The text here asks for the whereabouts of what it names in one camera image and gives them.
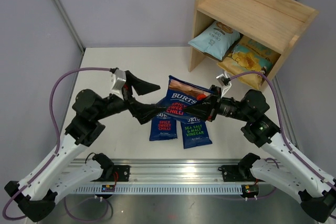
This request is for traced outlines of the blue spicy chilli bag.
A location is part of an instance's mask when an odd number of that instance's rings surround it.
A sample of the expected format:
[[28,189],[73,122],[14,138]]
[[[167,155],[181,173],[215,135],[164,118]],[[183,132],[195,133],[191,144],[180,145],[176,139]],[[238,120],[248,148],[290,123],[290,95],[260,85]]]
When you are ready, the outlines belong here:
[[194,123],[200,121],[200,119],[185,112],[184,108],[203,101],[212,93],[213,91],[210,89],[169,76],[166,96],[157,104],[166,108],[164,113],[167,116],[182,123]]
[[176,120],[160,113],[151,120],[149,141],[173,140],[177,138]]

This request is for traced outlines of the tan salt vinegar chips bag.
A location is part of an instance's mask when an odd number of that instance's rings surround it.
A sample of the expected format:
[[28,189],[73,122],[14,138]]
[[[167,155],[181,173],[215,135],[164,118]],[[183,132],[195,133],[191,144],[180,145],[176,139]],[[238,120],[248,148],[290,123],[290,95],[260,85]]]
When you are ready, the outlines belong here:
[[232,75],[249,71],[267,75],[279,58],[276,51],[244,35],[217,65]]

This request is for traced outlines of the light blue cassava chips bag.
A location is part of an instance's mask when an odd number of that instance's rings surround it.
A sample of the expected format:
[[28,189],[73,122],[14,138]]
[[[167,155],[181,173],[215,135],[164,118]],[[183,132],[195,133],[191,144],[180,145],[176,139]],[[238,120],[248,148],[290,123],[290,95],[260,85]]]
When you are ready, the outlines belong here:
[[228,49],[239,39],[240,33],[238,31],[215,20],[188,44],[202,53],[222,60]]

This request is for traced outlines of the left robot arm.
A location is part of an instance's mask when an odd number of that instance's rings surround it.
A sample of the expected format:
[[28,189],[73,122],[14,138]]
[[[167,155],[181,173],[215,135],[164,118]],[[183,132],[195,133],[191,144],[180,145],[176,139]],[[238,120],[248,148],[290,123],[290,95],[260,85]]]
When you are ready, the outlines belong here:
[[62,176],[64,169],[88,149],[105,129],[99,121],[129,111],[140,124],[145,124],[165,110],[157,104],[138,102],[133,93],[145,95],[160,89],[119,68],[108,70],[112,74],[111,93],[102,98],[90,89],[80,91],[72,108],[76,115],[66,127],[64,136],[59,132],[54,149],[25,178],[9,181],[5,191],[10,202],[16,202],[25,218],[39,222],[46,218],[67,195],[91,181],[105,182],[118,179],[113,161],[102,153],[75,171]]

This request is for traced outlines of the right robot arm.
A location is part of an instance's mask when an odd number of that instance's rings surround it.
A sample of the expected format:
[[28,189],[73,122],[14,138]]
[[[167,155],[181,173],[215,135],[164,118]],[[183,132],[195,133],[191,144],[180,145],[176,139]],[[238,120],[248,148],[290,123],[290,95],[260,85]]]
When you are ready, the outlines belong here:
[[287,140],[283,130],[265,115],[268,109],[264,95],[249,90],[241,101],[213,93],[184,108],[184,112],[209,122],[218,115],[246,122],[241,128],[244,137],[279,161],[285,170],[272,168],[259,156],[249,153],[238,164],[239,176],[244,180],[254,177],[275,186],[296,200],[309,217],[326,222],[335,211],[335,177]]

